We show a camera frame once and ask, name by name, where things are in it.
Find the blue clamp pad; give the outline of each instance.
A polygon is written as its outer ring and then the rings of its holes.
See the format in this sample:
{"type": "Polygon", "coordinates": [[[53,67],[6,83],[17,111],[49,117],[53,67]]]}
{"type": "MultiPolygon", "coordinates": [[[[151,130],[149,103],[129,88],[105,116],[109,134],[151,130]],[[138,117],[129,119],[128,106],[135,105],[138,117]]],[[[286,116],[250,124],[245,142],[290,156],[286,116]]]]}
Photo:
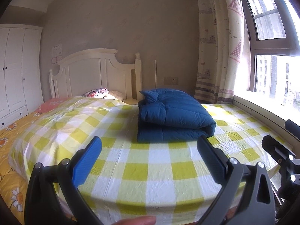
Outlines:
{"type": "Polygon", "coordinates": [[[73,168],[72,182],[76,188],[78,185],[82,185],[86,181],[86,178],[100,155],[101,150],[101,139],[95,136],[85,148],[85,152],[73,168]]]}

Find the curtain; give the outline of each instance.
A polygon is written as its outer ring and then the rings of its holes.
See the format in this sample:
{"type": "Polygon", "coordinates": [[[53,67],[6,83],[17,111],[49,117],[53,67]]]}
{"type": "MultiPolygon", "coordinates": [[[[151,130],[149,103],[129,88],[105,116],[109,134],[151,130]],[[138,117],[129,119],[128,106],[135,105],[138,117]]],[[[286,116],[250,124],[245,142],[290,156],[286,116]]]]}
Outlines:
{"type": "Polygon", "coordinates": [[[244,44],[241,0],[198,0],[199,62],[195,98],[201,103],[233,101],[244,44]]]}

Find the blue comforter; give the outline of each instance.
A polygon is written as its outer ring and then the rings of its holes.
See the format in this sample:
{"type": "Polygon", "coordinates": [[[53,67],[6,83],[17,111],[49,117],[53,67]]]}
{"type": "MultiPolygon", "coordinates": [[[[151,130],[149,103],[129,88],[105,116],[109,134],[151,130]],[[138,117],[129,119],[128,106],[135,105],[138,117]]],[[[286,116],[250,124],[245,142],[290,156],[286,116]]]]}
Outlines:
{"type": "Polygon", "coordinates": [[[216,122],[190,95],[173,89],[141,91],[138,142],[197,140],[214,135],[216,122]]]}

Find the screw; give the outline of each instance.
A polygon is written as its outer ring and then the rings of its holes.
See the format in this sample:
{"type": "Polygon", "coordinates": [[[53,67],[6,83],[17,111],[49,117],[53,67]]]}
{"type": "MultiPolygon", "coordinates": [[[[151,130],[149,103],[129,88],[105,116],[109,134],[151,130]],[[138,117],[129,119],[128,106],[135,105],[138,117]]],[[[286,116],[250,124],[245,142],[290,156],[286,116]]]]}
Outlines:
{"type": "Polygon", "coordinates": [[[236,160],[235,158],[230,158],[229,161],[230,161],[232,164],[238,164],[238,160],[236,160]]]}
{"type": "Polygon", "coordinates": [[[41,166],[42,166],[42,164],[40,162],[38,162],[34,165],[35,168],[40,168],[41,166]]]}
{"type": "Polygon", "coordinates": [[[257,164],[258,164],[258,166],[261,167],[261,168],[264,168],[264,167],[265,167],[265,165],[264,165],[262,162],[258,162],[257,164]]]}
{"type": "Polygon", "coordinates": [[[70,159],[68,159],[68,158],[65,158],[61,161],[62,165],[68,165],[69,162],[70,162],[70,159]]]}
{"type": "Polygon", "coordinates": [[[296,176],[294,174],[291,175],[291,181],[295,182],[296,181],[296,176]]]}

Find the black bracket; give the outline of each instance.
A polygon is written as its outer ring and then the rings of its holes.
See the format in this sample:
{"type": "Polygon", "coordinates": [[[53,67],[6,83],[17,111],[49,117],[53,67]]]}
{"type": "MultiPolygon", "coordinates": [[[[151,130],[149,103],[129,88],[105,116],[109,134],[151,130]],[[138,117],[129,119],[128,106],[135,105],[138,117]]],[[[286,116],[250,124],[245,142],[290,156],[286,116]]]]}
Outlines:
{"type": "Polygon", "coordinates": [[[63,159],[55,166],[35,164],[26,194],[24,214],[26,225],[40,225],[41,221],[45,225],[103,225],[72,182],[75,165],[97,138],[94,137],[85,149],[77,151],[71,160],[63,159]],[[53,183],[59,183],[66,202],[77,221],[67,218],[64,214],[53,183]]]}
{"type": "Polygon", "coordinates": [[[262,147],[280,165],[281,186],[278,196],[289,200],[294,196],[294,187],[300,186],[300,159],[270,135],[262,139],[262,147]]]}
{"type": "Polygon", "coordinates": [[[222,185],[197,225],[274,225],[274,196],[265,165],[262,162],[243,165],[235,158],[228,159],[204,137],[198,139],[197,148],[215,182],[222,185]],[[235,215],[223,222],[240,182],[246,185],[235,215]]]}

